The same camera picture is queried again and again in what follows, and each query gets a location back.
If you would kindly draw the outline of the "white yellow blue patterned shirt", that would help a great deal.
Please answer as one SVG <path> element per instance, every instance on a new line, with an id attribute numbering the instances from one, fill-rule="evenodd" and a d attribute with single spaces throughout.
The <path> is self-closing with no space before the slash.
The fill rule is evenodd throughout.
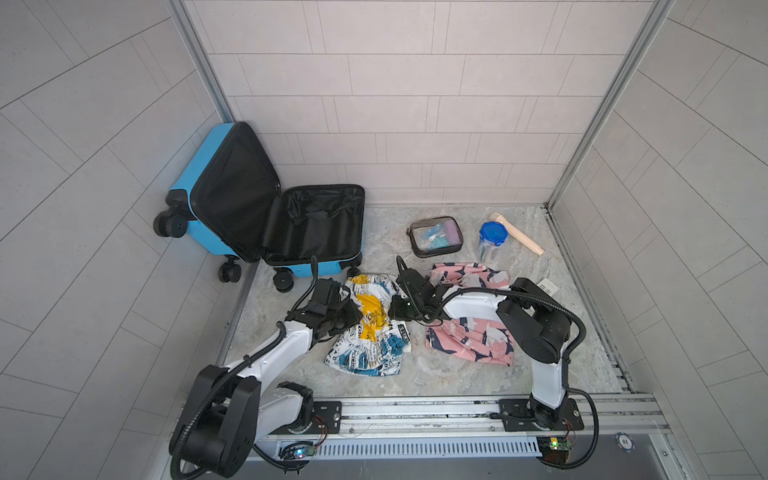
<path id="1" fill-rule="evenodd" d="M 387 274 L 360 274 L 347 279 L 345 286 L 362 318 L 338 336 L 324 364 L 368 377 L 399 374 L 403 356 L 411 351 L 405 323 L 389 315 L 392 303 L 404 298 L 400 288 Z"/>

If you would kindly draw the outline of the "clear black-trimmed toiletry pouch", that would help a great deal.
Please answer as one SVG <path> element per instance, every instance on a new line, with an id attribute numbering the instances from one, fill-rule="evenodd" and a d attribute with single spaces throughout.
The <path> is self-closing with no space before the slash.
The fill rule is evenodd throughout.
<path id="1" fill-rule="evenodd" d="M 411 249 L 418 258 L 429 258 L 459 252 L 463 234 L 452 216 L 418 220 L 406 230 Z"/>

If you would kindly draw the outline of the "pink navy patterned garment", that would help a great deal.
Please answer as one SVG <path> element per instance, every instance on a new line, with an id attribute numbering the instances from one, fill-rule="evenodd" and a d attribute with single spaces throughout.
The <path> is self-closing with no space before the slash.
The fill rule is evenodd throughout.
<path id="1" fill-rule="evenodd" d="M 459 287 L 508 289 L 509 274 L 481 263 L 436 263 L 429 281 Z M 513 336 L 498 319 L 459 317 L 426 329 L 426 346 L 475 363 L 514 365 Z"/>

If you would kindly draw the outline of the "clear jar with blue lid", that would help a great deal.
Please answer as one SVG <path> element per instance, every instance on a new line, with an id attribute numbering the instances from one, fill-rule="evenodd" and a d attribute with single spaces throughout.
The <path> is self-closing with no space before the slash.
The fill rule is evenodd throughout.
<path id="1" fill-rule="evenodd" d="M 506 228 L 498 222 L 488 221 L 482 224 L 479 230 L 478 259 L 481 263 L 495 260 L 501 246 L 506 242 L 509 234 Z"/>

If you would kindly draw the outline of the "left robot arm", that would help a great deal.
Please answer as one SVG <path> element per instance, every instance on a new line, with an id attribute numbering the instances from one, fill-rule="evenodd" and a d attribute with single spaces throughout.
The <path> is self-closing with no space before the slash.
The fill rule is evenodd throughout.
<path id="1" fill-rule="evenodd" d="M 277 377 L 317 343 L 360 322 L 350 288 L 336 280 L 313 279 L 308 290 L 277 322 L 256 350 L 228 366 L 208 365 L 194 380 L 169 443 L 169 473 L 197 479 L 207 473 L 232 477 L 255 442 L 313 421 L 313 393 Z"/>

